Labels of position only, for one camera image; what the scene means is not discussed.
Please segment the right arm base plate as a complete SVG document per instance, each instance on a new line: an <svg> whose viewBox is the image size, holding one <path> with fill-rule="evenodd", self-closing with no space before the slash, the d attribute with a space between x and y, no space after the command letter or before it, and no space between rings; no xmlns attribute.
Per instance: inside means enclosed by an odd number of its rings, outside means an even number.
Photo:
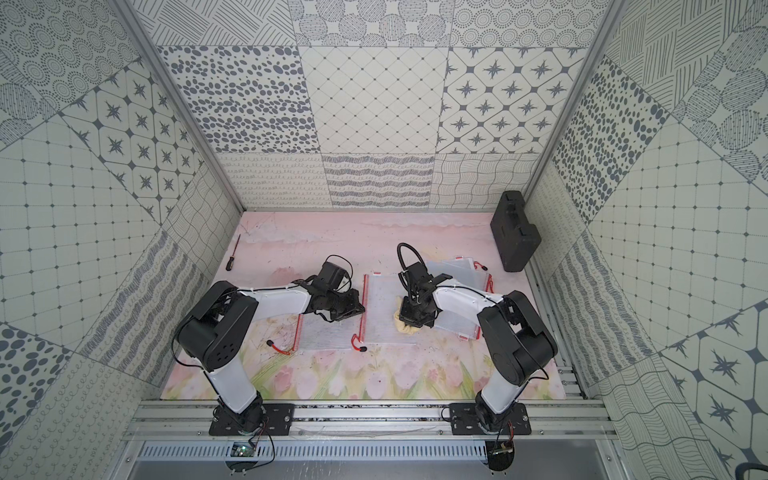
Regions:
<svg viewBox="0 0 768 480"><path fill-rule="evenodd" d="M484 403L480 394L476 395L473 403L450 403L448 422L452 434L457 436L532 433L529 415L522 403L515 401L502 413L495 413Z"/></svg>

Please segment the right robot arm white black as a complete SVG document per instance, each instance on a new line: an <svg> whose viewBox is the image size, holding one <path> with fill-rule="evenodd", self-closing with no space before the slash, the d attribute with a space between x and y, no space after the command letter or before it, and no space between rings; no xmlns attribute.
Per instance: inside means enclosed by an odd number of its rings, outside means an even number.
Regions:
<svg viewBox="0 0 768 480"><path fill-rule="evenodd" d="M418 261L398 273L405 289L399 318L407 326L433 327L442 313L454 314L479 327L494 371L476 395L475 410L483 430L506 427L513 405L535 373L558 353L551 332L528 298L482 292L447 274L433 276Z"/></svg>

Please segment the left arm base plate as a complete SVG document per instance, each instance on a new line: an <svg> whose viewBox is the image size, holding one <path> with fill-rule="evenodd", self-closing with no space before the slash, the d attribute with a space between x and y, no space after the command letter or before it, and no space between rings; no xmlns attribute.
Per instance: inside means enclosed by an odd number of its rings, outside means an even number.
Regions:
<svg viewBox="0 0 768 480"><path fill-rule="evenodd" d="M218 399L208 433L210 436L222 437L250 436L264 431L271 436L288 436L294 413L294 404L265 404L260 395L241 413L235 413L221 399Z"/></svg>

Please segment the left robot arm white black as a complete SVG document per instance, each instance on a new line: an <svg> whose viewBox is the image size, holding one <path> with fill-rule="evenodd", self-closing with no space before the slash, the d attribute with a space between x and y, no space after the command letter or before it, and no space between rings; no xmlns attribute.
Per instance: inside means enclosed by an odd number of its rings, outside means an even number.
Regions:
<svg viewBox="0 0 768 480"><path fill-rule="evenodd" d="M298 280L283 287L244 289L218 281L181 320L172 341L196 361L216 392L215 418L231 422L240 433L254 433L266 410L239 358L251 323L307 313L327 313L336 322L364 312L353 288L338 292Z"/></svg>

